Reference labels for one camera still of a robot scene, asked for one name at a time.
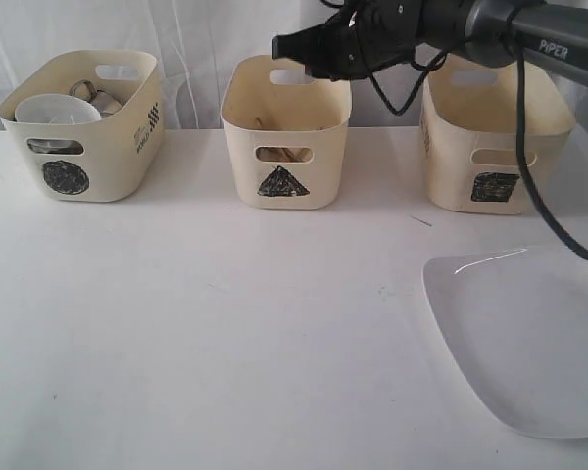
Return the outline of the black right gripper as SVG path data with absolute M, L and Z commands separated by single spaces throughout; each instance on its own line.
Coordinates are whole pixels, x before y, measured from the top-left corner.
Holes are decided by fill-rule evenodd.
M 420 18 L 419 4 L 345 4 L 326 23 L 275 36 L 271 57 L 311 78 L 366 79 L 415 57 Z

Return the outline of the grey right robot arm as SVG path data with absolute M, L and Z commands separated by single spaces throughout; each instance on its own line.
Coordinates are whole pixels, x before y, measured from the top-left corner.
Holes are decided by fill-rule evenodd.
M 588 9 L 546 1 L 347 1 L 324 23 L 276 36 L 274 59 L 313 78 L 363 80 L 419 45 L 486 68 L 530 64 L 588 87 Z

